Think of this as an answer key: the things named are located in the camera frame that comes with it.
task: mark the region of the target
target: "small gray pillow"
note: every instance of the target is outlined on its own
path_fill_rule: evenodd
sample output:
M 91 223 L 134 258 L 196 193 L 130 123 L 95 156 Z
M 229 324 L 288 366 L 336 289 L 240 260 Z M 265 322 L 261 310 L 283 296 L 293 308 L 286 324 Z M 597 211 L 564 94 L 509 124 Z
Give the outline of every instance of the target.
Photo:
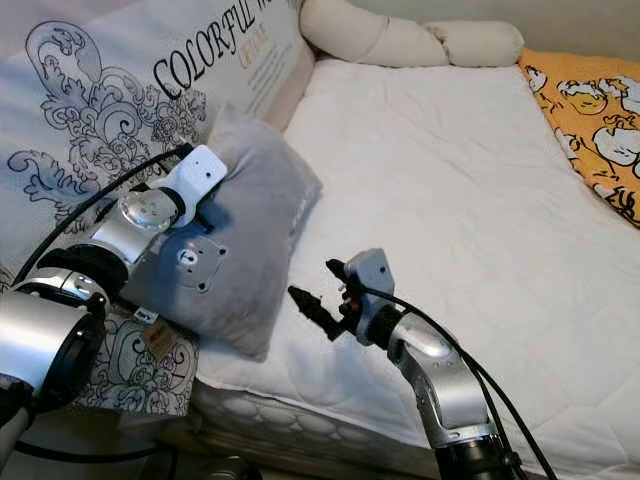
M 289 258 L 321 184 L 266 124 L 243 118 L 217 128 L 211 149 L 229 168 L 195 222 L 162 235 L 141 259 L 125 299 L 266 358 L 286 288 Z

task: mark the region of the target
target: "bed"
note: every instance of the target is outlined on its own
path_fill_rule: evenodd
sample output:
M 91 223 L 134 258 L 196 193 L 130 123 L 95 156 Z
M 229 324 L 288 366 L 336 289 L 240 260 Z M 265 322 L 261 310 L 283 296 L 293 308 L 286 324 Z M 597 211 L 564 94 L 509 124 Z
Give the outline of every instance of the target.
M 638 232 L 571 169 L 518 67 L 322 60 L 285 138 L 324 184 L 290 283 L 336 312 L 323 262 L 383 247 L 397 294 L 477 355 L 563 478 L 640 474 Z M 330 343 L 289 298 L 264 363 L 205 343 L 196 376 L 204 444 L 303 469 L 321 452 L 336 478 L 336 462 L 435 475 L 384 353 Z

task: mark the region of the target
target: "white mattress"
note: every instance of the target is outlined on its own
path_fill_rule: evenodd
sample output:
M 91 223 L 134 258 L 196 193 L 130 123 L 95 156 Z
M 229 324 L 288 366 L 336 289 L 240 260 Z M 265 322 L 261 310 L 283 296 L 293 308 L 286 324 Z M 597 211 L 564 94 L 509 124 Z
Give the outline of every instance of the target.
M 322 61 L 285 136 L 324 182 L 290 283 L 337 313 L 324 261 L 383 247 L 397 295 L 493 373 L 562 477 L 640 476 L 640 232 L 571 170 L 517 67 Z M 288 297 L 271 345 L 256 364 L 205 343 L 197 377 L 426 444 L 376 347 L 330 343 Z

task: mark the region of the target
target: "yellow pillow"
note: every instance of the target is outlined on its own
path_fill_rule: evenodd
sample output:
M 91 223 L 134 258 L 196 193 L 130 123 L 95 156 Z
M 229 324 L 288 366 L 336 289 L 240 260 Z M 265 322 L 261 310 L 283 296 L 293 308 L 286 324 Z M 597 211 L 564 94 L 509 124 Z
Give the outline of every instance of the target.
M 518 63 L 574 170 L 640 227 L 640 63 L 528 49 Z

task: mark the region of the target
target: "mattress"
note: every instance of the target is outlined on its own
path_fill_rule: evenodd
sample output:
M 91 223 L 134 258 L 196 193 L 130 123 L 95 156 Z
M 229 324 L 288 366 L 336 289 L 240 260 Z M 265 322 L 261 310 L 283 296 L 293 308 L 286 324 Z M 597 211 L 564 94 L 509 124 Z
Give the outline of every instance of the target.
M 640 475 L 639 233 L 571 170 L 517 67 L 321 61 L 285 137 L 324 183 L 290 283 L 337 314 L 324 261 L 384 248 L 396 294 L 494 375 L 561 478 Z M 205 342 L 196 375 L 427 446 L 384 352 L 330 343 L 289 298 L 264 363 Z

